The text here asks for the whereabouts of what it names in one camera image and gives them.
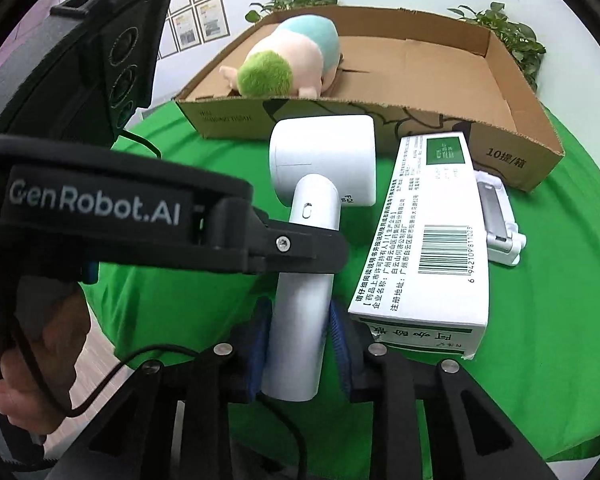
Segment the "person's left hand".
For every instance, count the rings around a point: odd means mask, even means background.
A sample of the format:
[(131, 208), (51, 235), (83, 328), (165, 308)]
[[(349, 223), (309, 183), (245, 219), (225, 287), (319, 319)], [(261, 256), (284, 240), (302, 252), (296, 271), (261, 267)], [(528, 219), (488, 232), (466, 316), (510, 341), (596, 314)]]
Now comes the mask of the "person's left hand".
[[(40, 338), (31, 342), (46, 384), (63, 406), (70, 405), (70, 389), (76, 381), (76, 360), (91, 329), (83, 290), (78, 288), (50, 308)], [(0, 413), (19, 428), (47, 436), (64, 421), (42, 393), (18, 349), (1, 358)]]

